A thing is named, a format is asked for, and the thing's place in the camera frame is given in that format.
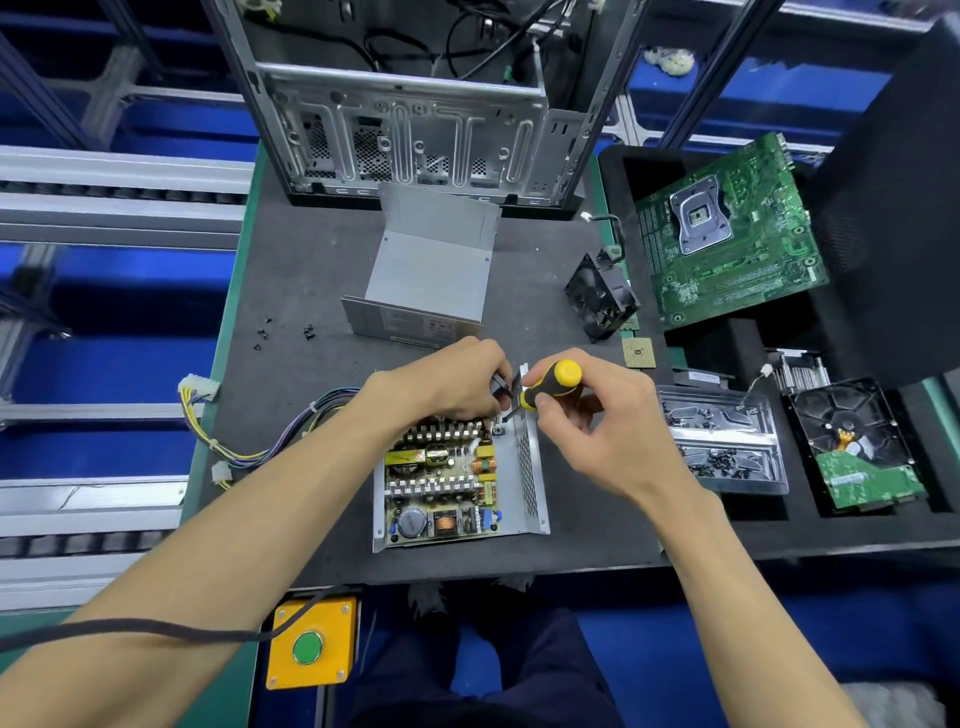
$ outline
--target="dark pants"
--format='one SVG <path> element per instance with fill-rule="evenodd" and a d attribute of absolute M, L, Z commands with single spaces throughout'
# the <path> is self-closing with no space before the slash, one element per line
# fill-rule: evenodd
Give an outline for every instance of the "dark pants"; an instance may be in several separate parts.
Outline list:
<path fill-rule="evenodd" d="M 471 602 L 477 632 L 500 658 L 503 685 L 481 700 L 555 725 L 622 728 L 610 687 L 569 610 L 499 586 L 483 588 Z M 459 644 L 460 628 L 446 614 L 427 615 L 394 634 L 360 678 L 353 714 L 407 701 L 471 699 L 450 690 Z"/>

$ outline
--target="hand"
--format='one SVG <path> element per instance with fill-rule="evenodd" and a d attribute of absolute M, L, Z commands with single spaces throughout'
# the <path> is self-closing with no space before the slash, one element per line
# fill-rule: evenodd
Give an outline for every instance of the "hand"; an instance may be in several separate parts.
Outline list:
<path fill-rule="evenodd" d="M 377 388 L 384 401 L 399 398 L 408 425 L 430 415 L 492 418 L 510 407 L 509 398 L 497 400 L 490 393 L 494 372 L 507 382 L 513 377 L 500 345 L 466 336 L 405 367 L 373 374 L 364 389 Z"/>
<path fill-rule="evenodd" d="M 559 400 L 537 395 L 540 429 L 575 471 L 633 499 L 648 515 L 663 496 L 689 493 L 691 486 L 703 490 L 673 442 L 653 379 L 571 349 L 538 362 L 523 384 L 534 384 L 557 359 L 580 364 L 584 385 L 593 390 Z"/>

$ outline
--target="white connector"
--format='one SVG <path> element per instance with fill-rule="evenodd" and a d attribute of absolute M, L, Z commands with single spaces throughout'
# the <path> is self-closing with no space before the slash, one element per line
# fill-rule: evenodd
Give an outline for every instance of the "white connector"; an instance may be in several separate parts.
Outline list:
<path fill-rule="evenodd" d="M 220 390 L 220 382 L 200 375 L 187 375 L 180 380 L 180 387 L 192 389 L 202 400 L 213 400 Z"/>
<path fill-rule="evenodd" d="M 215 483 L 230 483 L 233 481 L 233 471 L 226 460 L 218 460 L 210 468 L 210 477 Z"/>

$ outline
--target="black work surface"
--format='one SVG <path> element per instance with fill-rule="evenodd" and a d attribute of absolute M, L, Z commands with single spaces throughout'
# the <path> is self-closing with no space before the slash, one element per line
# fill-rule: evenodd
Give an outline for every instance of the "black work surface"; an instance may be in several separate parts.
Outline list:
<path fill-rule="evenodd" d="M 361 385 L 376 369 L 391 369 L 429 353 L 354 336 L 347 325 L 340 298 L 362 296 L 366 290 L 383 232 L 382 213 L 291 206 L 273 171 L 268 168 L 265 173 L 259 199 L 251 199 L 257 204 L 252 241 L 212 433 L 238 451 L 272 443 L 307 403 L 328 388 Z M 483 323 L 485 335 L 496 339 L 515 365 L 571 346 L 623 363 L 617 337 L 586 346 L 563 293 L 583 254 L 595 252 L 600 244 L 596 227 L 580 221 L 501 220 Z M 636 285 L 646 279 L 642 252 L 628 247 L 627 253 Z M 649 286 L 636 287 L 643 304 L 640 334 L 654 339 L 660 364 L 649 374 L 659 383 L 671 383 L 659 315 L 650 304 L 652 292 Z M 265 325 L 267 316 L 273 321 Z M 307 324 L 317 334 L 310 341 L 302 334 Z M 261 340 L 259 328 L 270 332 L 269 340 Z M 255 344 L 261 351 L 253 349 Z M 574 473 L 542 436 L 540 452 L 551 535 L 391 548 L 373 554 L 372 478 L 368 478 L 294 587 L 667 563 L 651 524 L 632 505 Z M 802 485 L 782 499 L 784 520 L 734 523 L 756 557 L 960 539 L 960 519 L 953 513 L 927 511 L 918 519 L 904 514 L 895 528 L 884 517 L 818 518 L 796 448 L 787 449 L 785 457 L 791 484 Z M 207 467 L 203 503 L 219 492 L 209 482 Z M 926 509 L 925 503 L 910 505 Z"/>

